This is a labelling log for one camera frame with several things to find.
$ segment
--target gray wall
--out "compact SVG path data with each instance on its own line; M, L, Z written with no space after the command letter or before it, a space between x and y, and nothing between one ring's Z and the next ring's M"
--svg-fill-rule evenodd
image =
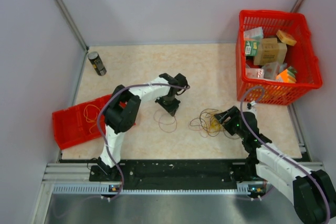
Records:
M242 9L296 0L64 0L88 45L235 42Z
M323 161L336 186L336 0L306 0L300 12L308 21L324 84L295 106L313 157Z
M0 0L0 216L28 223L83 51L53 0Z

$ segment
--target black can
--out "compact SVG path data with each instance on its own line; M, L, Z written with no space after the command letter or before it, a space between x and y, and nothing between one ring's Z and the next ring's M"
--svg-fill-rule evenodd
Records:
M106 68L104 67L104 64L101 61L97 52L89 53L88 58L99 76L103 76L104 74L106 74Z

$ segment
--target brown box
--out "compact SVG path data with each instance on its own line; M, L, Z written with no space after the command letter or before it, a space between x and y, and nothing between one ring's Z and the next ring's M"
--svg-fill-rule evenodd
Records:
M258 53L254 57L254 65L265 65L277 61L282 64L287 53L287 46L284 43L277 43L276 38L267 38L261 40L258 47Z

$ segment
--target wooden table surface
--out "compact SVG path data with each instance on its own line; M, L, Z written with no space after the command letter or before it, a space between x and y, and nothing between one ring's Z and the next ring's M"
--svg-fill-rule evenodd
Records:
M169 123L172 118L156 103L141 104L136 126L127 134L122 146L122 159L180 159L180 158L245 158L241 140L230 139L223 132L206 137L192 131L188 123L207 108L225 111L239 106L236 99L235 44L139 45L91 47L97 51L107 69L98 76L87 60L77 104L111 94L117 85L142 84L161 73L187 77L191 86L178 99L177 128L166 133L158 119ZM271 139L284 153L301 157L298 141L286 106L257 105L260 132ZM172 131L174 125L162 125ZM99 157L104 146L97 138L65 149L62 159L91 159Z

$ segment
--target red plastic basket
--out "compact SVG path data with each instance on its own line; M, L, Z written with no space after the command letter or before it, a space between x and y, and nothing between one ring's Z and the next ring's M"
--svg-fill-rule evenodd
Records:
M110 98L111 95L105 95L53 113L54 137L61 150L100 136L97 116ZM105 133L104 116L100 119L100 126Z
M262 27L264 38L275 36L280 29L291 34L296 45L288 46L285 62L298 70L296 83L282 83L248 79L245 73L244 31ZM262 86L265 95L261 103L289 105L312 89L322 86L318 58L314 55L310 41L311 33L305 17L299 13L285 13L274 10L242 10L239 14L239 31L236 44L237 99L255 86ZM251 91L245 101L256 100L261 89Z

